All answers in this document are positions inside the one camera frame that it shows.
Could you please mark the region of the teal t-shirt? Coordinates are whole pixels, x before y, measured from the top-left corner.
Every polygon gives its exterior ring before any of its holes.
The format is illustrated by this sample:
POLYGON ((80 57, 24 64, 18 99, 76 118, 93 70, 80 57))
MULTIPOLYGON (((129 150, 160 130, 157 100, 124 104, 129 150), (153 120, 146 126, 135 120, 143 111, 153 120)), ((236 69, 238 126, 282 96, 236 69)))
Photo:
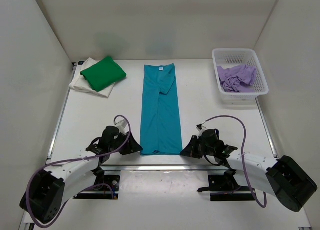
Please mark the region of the teal t-shirt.
POLYGON ((183 150, 175 65, 145 65, 141 105, 142 156, 179 155, 183 150))

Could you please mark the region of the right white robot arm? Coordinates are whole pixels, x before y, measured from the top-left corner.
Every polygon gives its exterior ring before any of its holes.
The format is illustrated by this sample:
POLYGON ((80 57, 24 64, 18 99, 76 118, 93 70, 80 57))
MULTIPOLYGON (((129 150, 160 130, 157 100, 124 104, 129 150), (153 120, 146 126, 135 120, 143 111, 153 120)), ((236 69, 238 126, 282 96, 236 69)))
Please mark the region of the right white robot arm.
POLYGON ((252 201, 251 193, 259 190, 276 197, 293 212, 299 212, 318 190, 316 183, 289 156, 280 159, 241 152, 219 139, 217 129, 204 130, 192 136, 180 153, 183 157, 214 157, 217 167, 226 167, 223 174, 210 175, 209 186, 199 192, 211 192, 214 201, 232 201, 236 191, 246 191, 243 200, 252 201))

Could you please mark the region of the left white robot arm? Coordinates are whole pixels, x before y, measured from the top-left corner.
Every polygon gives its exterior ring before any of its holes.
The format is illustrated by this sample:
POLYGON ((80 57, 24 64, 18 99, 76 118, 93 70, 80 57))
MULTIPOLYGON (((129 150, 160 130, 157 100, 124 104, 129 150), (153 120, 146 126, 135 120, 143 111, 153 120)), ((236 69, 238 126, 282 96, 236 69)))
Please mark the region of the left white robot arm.
POLYGON ((124 156, 142 150, 143 147, 123 127, 107 126, 76 161, 40 170, 19 206, 42 224, 49 224, 69 199, 87 188, 99 189, 104 185, 101 166, 109 160, 112 152, 118 151, 124 156))

